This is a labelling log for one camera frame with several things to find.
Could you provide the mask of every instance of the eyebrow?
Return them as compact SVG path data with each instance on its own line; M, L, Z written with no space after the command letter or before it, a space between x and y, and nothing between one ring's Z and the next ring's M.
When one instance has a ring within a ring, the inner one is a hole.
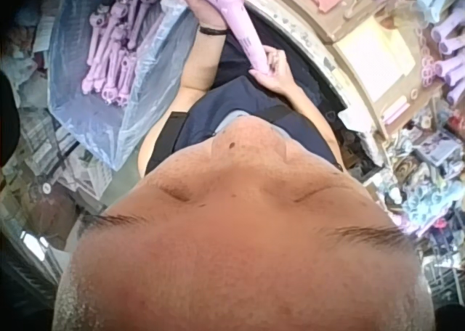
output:
M339 242L363 243L381 250L415 250L415 240L397 227L359 227L349 226L328 231L328 236Z
M134 226L137 224L147 223L145 218L129 216L129 215L93 215L85 213L81 217L81 225L78 229L78 238L81 238L85 233L95 229L109 229L121 226Z
M85 213L81 217L78 238L94 229L109 229L120 226L146 224L147 219L128 215L92 215ZM361 227L348 226L324 231L328 237L336 239L337 244L363 243L380 250L397 250L412 252L416 241L404 234L397 227Z

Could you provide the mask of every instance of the finger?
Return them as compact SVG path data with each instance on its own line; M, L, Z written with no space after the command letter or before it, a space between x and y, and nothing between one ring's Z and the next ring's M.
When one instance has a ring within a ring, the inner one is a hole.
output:
M272 46L263 46L264 52L265 53L276 53L278 50L276 48L273 48Z
M284 51L280 50L276 54L276 57L277 57L276 71L278 73L285 73L286 66L288 64L288 60L286 58L286 53Z
M267 54L267 59L268 59L268 65L271 66L275 62L275 54L274 53L268 53Z

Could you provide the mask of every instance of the skin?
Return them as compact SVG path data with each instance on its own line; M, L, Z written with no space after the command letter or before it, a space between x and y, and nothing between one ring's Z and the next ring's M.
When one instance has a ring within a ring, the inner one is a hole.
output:
M271 66L288 71L282 54L268 54ZM187 61L171 108L208 90L210 65L204 77L186 70L198 59ZM282 71L254 75L299 97ZM145 141L149 153L160 129ZM142 148L142 174L147 159ZM260 118L238 118L173 154L107 215L140 223L86 232L60 284L77 288L106 330L380 330L412 287L426 296L413 250L329 234L394 224L358 182Z

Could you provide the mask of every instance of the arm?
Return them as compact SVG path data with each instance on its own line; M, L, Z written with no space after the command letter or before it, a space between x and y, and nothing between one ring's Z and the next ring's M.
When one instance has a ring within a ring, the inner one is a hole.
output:
M315 124L316 128L325 139L329 148L331 148L337 163L339 163L345 170L344 162L342 161L341 149L339 148L339 144L337 142L336 136L334 135L333 129L331 129L326 119L313 104L313 102L307 97L302 88L296 85L294 88L289 89L285 96L298 113L304 115L313 124Z
M206 0L185 0L202 26L225 30L226 25L219 13ZM211 88L218 71L219 59L226 36L207 36L197 31L194 44L185 63L179 92L165 114L151 128L142 143L138 169L145 175L150 156L161 130L172 112L188 112L190 108Z
M336 136L320 111L307 97L302 88L296 84L286 59L286 53L282 50L274 49L271 46L265 46L264 50L268 56L268 63L272 69L272 75L264 75L255 70L251 70L250 74L252 74L257 82L265 88L285 96L298 113L304 115L315 124L315 127L331 148L337 162L343 168L344 163Z
M165 114L151 128L139 152L139 175L145 169L161 130L172 112L188 112L210 89L218 70L226 36L207 36L197 31L194 45L182 71L181 86Z

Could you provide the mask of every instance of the shelf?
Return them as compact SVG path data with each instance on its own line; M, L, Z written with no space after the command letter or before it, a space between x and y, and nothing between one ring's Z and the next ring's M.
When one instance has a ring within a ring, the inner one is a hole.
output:
M344 14L350 9L354 0L342 0L327 13L319 11L313 0L281 0L299 14L323 43L332 44L344 38L356 29L362 21L379 11L389 0L360 0L353 9L353 15L347 19Z
M433 95L443 86L444 82L437 78L429 88L422 89L418 95L418 99L413 101L410 107L399 118L391 124L386 125L387 133L393 135L403 128L419 110L429 103Z

